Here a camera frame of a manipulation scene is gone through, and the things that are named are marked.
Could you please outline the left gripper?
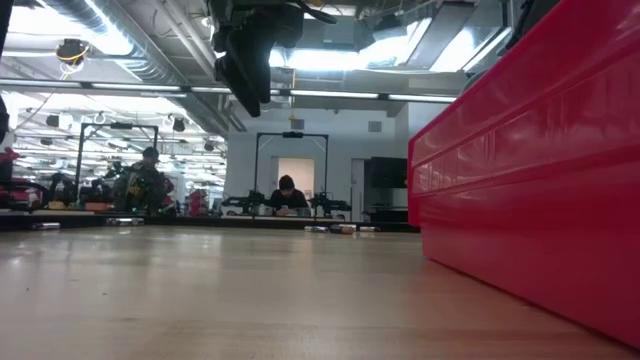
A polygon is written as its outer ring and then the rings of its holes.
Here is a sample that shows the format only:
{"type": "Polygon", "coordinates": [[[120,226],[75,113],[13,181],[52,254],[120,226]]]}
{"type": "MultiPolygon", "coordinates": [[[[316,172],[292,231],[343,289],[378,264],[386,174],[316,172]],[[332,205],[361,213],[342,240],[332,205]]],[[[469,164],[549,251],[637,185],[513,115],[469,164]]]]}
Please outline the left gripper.
{"type": "Polygon", "coordinates": [[[215,80],[251,117],[259,117],[261,105],[271,99],[273,38],[293,48],[302,37],[304,12],[290,0],[209,0],[209,18],[214,25],[210,43],[222,53],[214,64],[215,80]]]}

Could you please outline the red plastic bin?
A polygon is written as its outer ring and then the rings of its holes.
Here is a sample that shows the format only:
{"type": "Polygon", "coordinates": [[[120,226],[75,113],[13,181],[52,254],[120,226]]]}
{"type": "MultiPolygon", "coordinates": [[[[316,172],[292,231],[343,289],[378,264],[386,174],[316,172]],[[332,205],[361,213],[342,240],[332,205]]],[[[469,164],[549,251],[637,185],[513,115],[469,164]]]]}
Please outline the red plastic bin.
{"type": "Polygon", "coordinates": [[[423,252],[640,350],[640,0],[558,0],[409,143],[423,252]]]}

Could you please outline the long ceiling light bar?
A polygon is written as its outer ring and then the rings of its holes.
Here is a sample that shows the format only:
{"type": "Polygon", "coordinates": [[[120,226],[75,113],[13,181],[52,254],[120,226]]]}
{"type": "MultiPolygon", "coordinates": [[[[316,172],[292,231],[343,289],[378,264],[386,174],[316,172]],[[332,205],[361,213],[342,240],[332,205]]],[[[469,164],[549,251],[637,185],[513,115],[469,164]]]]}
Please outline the long ceiling light bar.
{"type": "MultiPolygon", "coordinates": [[[[61,81],[61,80],[38,80],[38,79],[15,79],[0,78],[0,88],[8,90],[37,91],[52,90],[53,92],[69,91],[71,93],[82,93],[83,91],[106,91],[106,92],[133,92],[151,93],[158,96],[173,96],[177,94],[218,94],[230,95],[231,90],[225,87],[215,86],[186,86],[186,85],[155,85],[155,84],[132,84],[132,83],[105,83],[88,81],[61,81]]],[[[456,100],[453,96],[439,95],[414,95],[414,94],[389,94],[370,92],[348,92],[348,91],[327,91],[327,90],[305,90],[305,89],[271,89],[272,97],[320,97],[335,99],[356,99],[356,100],[377,100],[394,102],[417,102],[417,103],[442,103],[451,104],[456,100]]]]}

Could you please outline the grey ceiling unit box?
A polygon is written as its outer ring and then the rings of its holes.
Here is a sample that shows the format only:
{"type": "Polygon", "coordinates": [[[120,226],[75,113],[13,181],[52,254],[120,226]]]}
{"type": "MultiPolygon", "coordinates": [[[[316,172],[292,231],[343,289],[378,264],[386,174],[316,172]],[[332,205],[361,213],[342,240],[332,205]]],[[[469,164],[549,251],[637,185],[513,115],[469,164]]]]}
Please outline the grey ceiling unit box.
{"type": "Polygon", "coordinates": [[[298,43],[303,48],[347,49],[355,44],[356,20],[351,16],[337,16],[330,25],[316,19],[304,19],[303,36],[298,43]]]}

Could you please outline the person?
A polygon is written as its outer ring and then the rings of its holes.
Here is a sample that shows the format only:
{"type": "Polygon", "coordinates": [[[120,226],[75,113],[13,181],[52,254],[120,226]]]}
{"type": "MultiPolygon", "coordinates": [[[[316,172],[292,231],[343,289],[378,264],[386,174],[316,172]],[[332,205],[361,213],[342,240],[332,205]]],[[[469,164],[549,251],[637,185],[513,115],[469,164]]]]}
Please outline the person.
{"type": "Polygon", "coordinates": [[[272,192],[269,203],[276,216],[296,214],[300,209],[309,208],[305,194],[295,187],[294,180],[289,175],[283,175],[279,179],[278,188],[272,192]]]}
{"type": "Polygon", "coordinates": [[[155,215],[166,196],[165,177],[157,170],[159,152],[147,147],[142,159],[126,167],[116,177],[113,206],[116,212],[144,211],[155,215]]]}

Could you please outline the black monitor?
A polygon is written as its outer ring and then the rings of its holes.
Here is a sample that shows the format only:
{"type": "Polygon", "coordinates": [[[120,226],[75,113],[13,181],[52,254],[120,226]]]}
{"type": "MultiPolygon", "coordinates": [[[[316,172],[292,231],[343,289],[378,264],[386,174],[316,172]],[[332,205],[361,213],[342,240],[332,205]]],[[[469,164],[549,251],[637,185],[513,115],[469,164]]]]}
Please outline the black monitor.
{"type": "Polygon", "coordinates": [[[406,188],[407,159],[372,157],[368,163],[369,179],[375,188],[406,188]]]}

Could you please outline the white desk lamp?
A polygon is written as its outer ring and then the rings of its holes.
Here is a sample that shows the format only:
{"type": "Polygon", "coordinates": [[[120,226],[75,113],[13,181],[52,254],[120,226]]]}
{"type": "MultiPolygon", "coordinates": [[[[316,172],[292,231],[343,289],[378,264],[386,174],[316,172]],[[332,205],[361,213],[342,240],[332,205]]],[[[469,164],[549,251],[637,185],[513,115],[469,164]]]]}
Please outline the white desk lamp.
{"type": "Polygon", "coordinates": [[[483,84],[486,81],[486,78],[491,76],[492,73],[493,73],[492,69],[484,69],[482,71],[472,74],[463,85],[460,91],[460,95],[473,94],[474,92],[476,92],[479,88],[483,86],[483,84]]]}

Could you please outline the red black machine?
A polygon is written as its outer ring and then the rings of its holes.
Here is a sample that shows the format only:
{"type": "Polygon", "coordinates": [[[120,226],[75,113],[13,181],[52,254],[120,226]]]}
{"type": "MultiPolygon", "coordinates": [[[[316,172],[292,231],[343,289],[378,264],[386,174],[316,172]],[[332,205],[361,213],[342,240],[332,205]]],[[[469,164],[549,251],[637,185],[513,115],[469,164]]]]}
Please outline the red black machine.
{"type": "Polygon", "coordinates": [[[51,192],[44,186],[14,179],[13,162],[19,154],[10,147],[0,150],[0,210],[33,213],[44,209],[51,200],[51,192]]]}

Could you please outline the black gantry frame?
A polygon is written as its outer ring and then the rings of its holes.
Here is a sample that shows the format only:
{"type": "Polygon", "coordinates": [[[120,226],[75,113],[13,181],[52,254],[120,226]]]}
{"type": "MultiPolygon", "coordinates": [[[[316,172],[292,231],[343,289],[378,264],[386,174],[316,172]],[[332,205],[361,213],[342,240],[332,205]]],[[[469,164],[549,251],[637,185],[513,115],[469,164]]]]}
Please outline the black gantry frame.
{"type": "Polygon", "coordinates": [[[296,214],[276,216],[268,203],[260,215],[275,217],[311,217],[314,210],[309,200],[328,185],[329,136],[300,131],[259,132],[255,137],[254,175],[252,190],[269,200],[283,175],[293,178],[295,187],[305,194],[308,209],[296,214]]]}
{"type": "Polygon", "coordinates": [[[158,138],[159,138],[158,126],[140,125],[140,124],[125,123],[125,122],[115,122],[111,124],[96,123],[96,122],[82,123],[80,127],[80,135],[79,135],[79,141],[78,141],[76,173],[75,173],[75,185],[76,185],[75,196],[76,196],[76,203],[78,205],[80,205],[83,200],[83,197],[81,195],[80,180],[81,180],[81,171],[82,171],[82,160],[84,155],[84,145],[86,141],[90,140],[93,137],[93,135],[97,131],[101,130],[103,127],[108,127],[116,130],[139,129],[141,131],[144,131],[145,129],[151,129],[154,134],[152,138],[153,151],[151,151],[147,156],[143,156],[143,160],[147,161],[149,164],[153,164],[154,166],[156,166],[159,162],[159,152],[157,149],[158,138]]]}

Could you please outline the silver spiral ventilation duct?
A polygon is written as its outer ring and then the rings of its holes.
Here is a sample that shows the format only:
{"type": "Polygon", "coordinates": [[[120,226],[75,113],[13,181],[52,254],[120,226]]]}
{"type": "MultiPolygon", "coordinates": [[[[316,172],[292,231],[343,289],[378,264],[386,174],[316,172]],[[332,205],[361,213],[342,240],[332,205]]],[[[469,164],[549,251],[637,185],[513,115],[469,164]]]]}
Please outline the silver spiral ventilation duct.
{"type": "MultiPolygon", "coordinates": [[[[173,66],[160,49],[135,23],[117,0],[42,0],[46,6],[93,35],[120,36],[130,45],[125,55],[142,60],[124,60],[121,66],[144,84],[187,85],[187,79],[173,66]]],[[[195,94],[170,98],[182,107],[204,131],[226,136],[229,125],[195,94]]]]}

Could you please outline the black aluminium table frame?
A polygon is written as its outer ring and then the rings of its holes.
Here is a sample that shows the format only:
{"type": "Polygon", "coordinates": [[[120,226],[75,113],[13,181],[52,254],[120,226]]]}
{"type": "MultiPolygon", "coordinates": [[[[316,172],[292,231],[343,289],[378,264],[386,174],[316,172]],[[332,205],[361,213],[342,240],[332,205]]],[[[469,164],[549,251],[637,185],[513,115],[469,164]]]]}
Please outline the black aluminium table frame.
{"type": "Polygon", "coordinates": [[[353,225],[360,231],[365,228],[375,228],[377,232],[387,233],[419,233],[418,227],[407,223],[362,223],[362,222],[337,222],[328,219],[306,219],[294,217],[278,218],[209,218],[209,217],[131,217],[119,215],[0,215],[0,232],[31,230],[36,224],[55,223],[61,229],[92,228],[114,225],[116,221],[124,220],[132,224],[135,220],[142,221],[148,226],[177,227],[208,227],[208,228],[234,228],[234,229],[270,229],[270,230],[303,230],[308,226],[320,226],[329,228],[337,225],[353,225]]]}

